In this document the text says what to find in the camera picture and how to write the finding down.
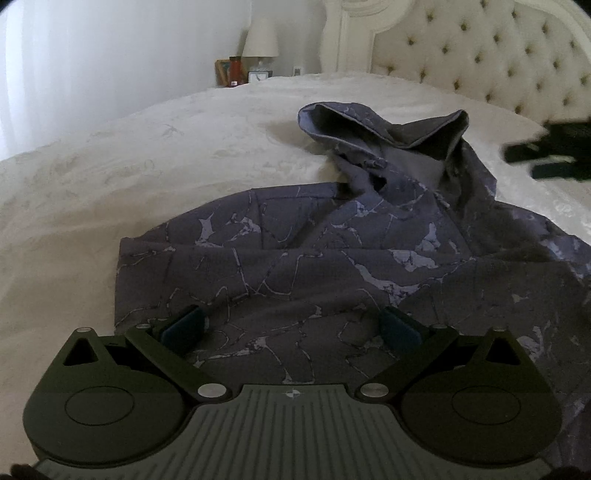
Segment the white bedspread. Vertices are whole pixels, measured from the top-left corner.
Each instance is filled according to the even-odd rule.
[[[35,462],[22,409],[72,330],[112,333],[122,237],[241,190],[337,179],[296,122],[302,106],[321,100],[364,103],[395,123],[467,110],[465,138],[498,178],[499,198],[591,243],[584,186],[536,183],[500,159],[501,144],[538,125],[392,77],[276,77],[210,89],[10,158],[0,163],[0,471]]]

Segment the metal screw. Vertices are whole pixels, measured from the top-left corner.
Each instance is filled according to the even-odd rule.
[[[364,397],[381,398],[388,395],[389,390],[386,385],[381,383],[366,383],[361,387],[361,393]]]
[[[219,383],[206,383],[197,390],[197,393],[204,398],[219,398],[225,395],[226,392],[226,387]]]

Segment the lamp base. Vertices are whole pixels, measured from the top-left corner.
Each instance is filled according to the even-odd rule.
[[[268,64],[266,57],[258,57],[258,64],[253,65],[249,69],[250,72],[268,72],[270,70],[271,66]]]

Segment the picture frame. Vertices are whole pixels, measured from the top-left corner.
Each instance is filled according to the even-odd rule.
[[[230,73],[230,59],[216,60],[216,77],[217,84],[222,87],[227,87],[228,77]]]

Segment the red bottle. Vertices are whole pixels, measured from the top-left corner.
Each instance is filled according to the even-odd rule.
[[[244,84],[242,74],[242,59],[240,57],[230,57],[230,71],[228,73],[228,86],[237,87]]]

